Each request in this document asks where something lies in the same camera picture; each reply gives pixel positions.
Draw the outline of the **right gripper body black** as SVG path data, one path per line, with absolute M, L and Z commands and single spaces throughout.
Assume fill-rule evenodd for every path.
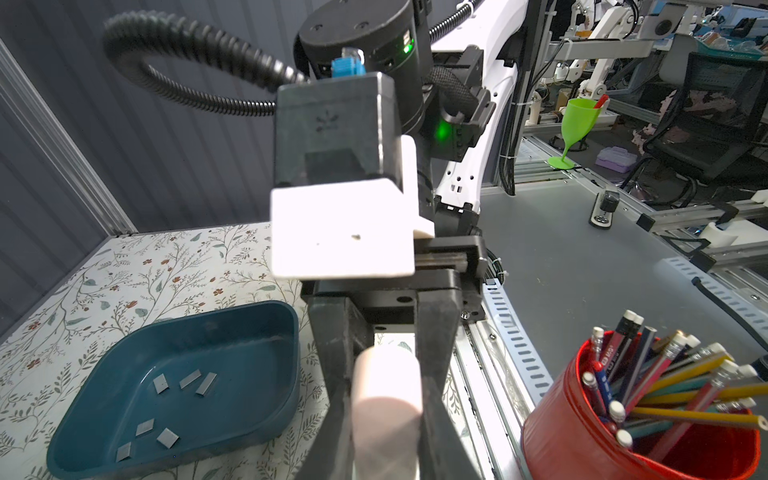
M 415 273 L 397 278 L 304 281 L 301 298 L 348 297 L 369 321 L 413 321 L 417 294 L 452 289 L 461 293 L 465 321 L 485 318 L 483 284 L 489 265 L 485 241 L 478 235 L 416 240 Z

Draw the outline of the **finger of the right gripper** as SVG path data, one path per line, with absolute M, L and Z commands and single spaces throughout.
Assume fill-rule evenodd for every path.
M 298 479 L 350 479 L 354 445 L 351 388 L 357 355 L 374 343 L 373 326 L 347 297 L 315 297 L 309 319 L 329 408 L 297 473 Z
M 422 479 L 478 477 L 442 400 L 461 307 L 462 295 L 458 290 L 417 294 L 415 347 L 423 400 L 418 450 Z

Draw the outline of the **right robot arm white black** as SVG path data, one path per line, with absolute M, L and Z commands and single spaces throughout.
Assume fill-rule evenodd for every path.
M 159 11 L 109 18 L 126 79 L 167 100 L 275 120 L 273 276 L 296 280 L 329 409 L 302 479 L 473 479 L 442 395 L 457 335 L 485 317 L 479 188 L 498 122 L 488 43 L 433 45 L 426 1 L 331 1 L 285 64 Z

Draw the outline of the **staple strip three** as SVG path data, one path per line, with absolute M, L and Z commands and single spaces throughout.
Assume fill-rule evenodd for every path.
M 204 397 L 207 392 L 210 390 L 212 384 L 217 378 L 217 374 L 215 372 L 208 372 L 200 385 L 197 387 L 195 394 L 199 395 L 201 397 Z

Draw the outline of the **staple strip two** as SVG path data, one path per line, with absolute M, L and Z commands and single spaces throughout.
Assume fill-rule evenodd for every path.
M 190 386 L 193 382 L 198 380 L 200 377 L 201 377 L 201 371 L 199 369 L 194 370 L 193 372 L 189 373 L 179 381 L 179 388 L 185 389 L 186 387 Z

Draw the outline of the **red pencil cup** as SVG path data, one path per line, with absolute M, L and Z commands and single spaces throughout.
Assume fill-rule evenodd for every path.
M 747 479 L 761 457 L 767 361 L 739 363 L 626 311 L 595 327 L 526 420 L 535 479 Z

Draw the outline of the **staple strip one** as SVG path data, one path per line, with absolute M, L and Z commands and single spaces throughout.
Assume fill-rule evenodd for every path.
M 164 374 L 155 377 L 153 379 L 153 385 L 157 395 L 160 395 L 169 389 L 169 384 Z

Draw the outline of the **green plastic goblet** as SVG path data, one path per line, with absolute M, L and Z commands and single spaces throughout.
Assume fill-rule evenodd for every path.
M 550 157 L 547 163 L 558 170 L 569 170 L 575 163 L 568 159 L 569 150 L 587 136 L 601 113 L 598 101 L 584 98 L 575 98 L 565 107 L 561 136 L 564 141 L 564 150 L 560 156 Z

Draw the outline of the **teal plastic tray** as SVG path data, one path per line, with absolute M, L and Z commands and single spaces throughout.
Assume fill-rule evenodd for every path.
M 130 479 L 262 444 L 292 421 L 299 400 L 299 318 L 264 301 L 158 322 L 114 344 L 72 401 L 47 452 L 59 479 Z M 179 381 L 199 369 L 185 389 Z M 217 378 L 195 394 L 208 372 Z M 156 394 L 164 374 L 169 389 Z M 137 425 L 154 419 L 151 432 Z M 179 436 L 166 449 L 156 438 Z M 132 443 L 131 457 L 116 462 Z

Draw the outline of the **staple strip five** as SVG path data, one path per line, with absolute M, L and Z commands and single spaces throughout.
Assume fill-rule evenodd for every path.
M 179 440 L 179 436 L 169 428 L 165 428 L 156 440 L 166 449 L 171 449 Z

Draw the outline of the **staple strip four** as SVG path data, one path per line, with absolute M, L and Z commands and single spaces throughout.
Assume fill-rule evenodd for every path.
M 140 437 L 144 434 L 151 432 L 154 428 L 154 422 L 155 422 L 154 419 L 149 419 L 138 424 L 136 428 L 135 436 Z

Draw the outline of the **staple strip six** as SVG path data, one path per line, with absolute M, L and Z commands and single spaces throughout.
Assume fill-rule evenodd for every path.
M 131 457 L 132 443 L 128 442 L 120 446 L 116 452 L 116 462 L 127 460 Z

